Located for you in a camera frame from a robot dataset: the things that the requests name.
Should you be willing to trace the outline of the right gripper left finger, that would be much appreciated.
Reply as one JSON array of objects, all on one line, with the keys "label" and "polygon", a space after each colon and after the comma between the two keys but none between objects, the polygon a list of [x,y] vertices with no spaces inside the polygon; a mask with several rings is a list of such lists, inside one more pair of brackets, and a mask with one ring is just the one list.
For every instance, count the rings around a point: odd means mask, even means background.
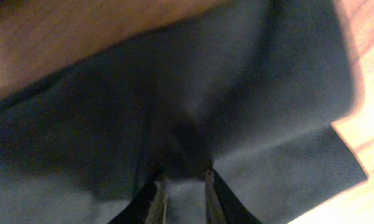
[{"label": "right gripper left finger", "polygon": [[166,209],[166,177],[159,174],[148,181],[108,224],[165,224]]}]

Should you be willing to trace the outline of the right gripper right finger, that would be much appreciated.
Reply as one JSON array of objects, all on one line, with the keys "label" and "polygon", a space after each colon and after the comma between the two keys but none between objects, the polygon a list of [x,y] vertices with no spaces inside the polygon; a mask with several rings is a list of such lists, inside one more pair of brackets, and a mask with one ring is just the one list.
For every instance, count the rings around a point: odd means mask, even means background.
[{"label": "right gripper right finger", "polygon": [[206,224],[261,224],[214,169],[205,175],[205,214]]}]

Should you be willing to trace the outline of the black pants red waistband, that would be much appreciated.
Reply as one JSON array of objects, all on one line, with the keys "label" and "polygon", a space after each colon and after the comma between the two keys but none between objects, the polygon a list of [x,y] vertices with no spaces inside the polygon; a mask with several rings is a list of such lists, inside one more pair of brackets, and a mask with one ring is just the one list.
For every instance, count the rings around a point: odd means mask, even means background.
[{"label": "black pants red waistband", "polygon": [[109,223],[166,177],[206,223],[217,171],[261,223],[367,179],[334,1],[0,1],[0,223]]}]

